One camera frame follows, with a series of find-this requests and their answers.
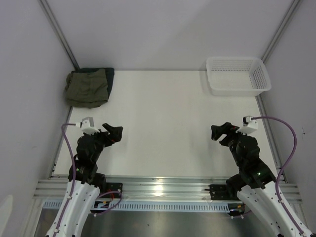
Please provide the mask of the olive green shorts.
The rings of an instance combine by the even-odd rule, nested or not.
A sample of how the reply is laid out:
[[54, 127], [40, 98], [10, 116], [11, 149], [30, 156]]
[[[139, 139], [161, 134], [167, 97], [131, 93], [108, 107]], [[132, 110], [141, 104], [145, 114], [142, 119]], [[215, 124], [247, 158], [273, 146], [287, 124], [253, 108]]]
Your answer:
[[66, 77], [66, 102], [78, 108], [100, 107], [109, 99], [108, 86], [105, 69], [71, 72]]

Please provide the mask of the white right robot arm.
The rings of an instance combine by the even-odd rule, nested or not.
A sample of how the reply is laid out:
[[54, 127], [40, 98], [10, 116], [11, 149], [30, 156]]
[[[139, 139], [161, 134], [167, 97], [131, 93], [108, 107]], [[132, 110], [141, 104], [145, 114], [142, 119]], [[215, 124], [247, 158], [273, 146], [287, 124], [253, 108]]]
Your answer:
[[243, 127], [230, 122], [211, 126], [211, 139], [229, 148], [238, 167], [238, 174], [226, 180], [226, 195], [242, 201], [275, 237], [314, 237], [315, 233], [291, 208], [275, 175], [260, 159], [258, 142], [249, 136], [257, 128], [255, 122], [244, 122]]

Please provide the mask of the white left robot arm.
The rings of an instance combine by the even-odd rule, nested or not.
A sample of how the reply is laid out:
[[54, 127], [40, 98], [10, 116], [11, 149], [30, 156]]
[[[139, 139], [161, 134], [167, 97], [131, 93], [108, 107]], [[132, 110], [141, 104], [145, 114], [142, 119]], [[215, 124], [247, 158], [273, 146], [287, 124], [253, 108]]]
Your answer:
[[72, 165], [69, 170], [67, 188], [58, 213], [47, 231], [48, 237], [79, 237], [95, 201], [103, 196], [122, 196], [120, 191], [110, 191], [106, 176], [98, 173], [97, 161], [106, 147], [122, 139], [123, 127], [107, 123], [105, 131], [96, 129], [88, 122], [75, 123], [83, 135], [77, 141], [76, 152], [70, 152]]

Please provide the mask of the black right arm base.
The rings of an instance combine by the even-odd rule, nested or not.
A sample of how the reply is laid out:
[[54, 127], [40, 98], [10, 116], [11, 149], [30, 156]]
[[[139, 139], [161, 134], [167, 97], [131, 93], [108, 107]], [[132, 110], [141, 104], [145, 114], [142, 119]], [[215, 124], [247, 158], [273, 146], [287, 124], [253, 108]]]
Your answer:
[[227, 186], [224, 184], [211, 184], [204, 190], [209, 192], [211, 200], [239, 200], [237, 196], [229, 193]]

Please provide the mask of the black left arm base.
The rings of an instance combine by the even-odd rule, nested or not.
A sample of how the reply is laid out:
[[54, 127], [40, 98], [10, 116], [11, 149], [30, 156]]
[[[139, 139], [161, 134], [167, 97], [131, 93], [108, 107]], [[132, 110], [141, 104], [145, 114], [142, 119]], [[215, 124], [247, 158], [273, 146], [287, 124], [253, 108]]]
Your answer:
[[117, 192], [122, 193], [122, 191], [123, 191], [123, 183], [109, 182], [107, 183], [105, 190], [101, 192], [101, 195], [108, 192], [111, 192], [111, 193], [104, 195], [101, 198], [117, 199], [117, 198], [120, 198], [120, 194], [118, 194]]

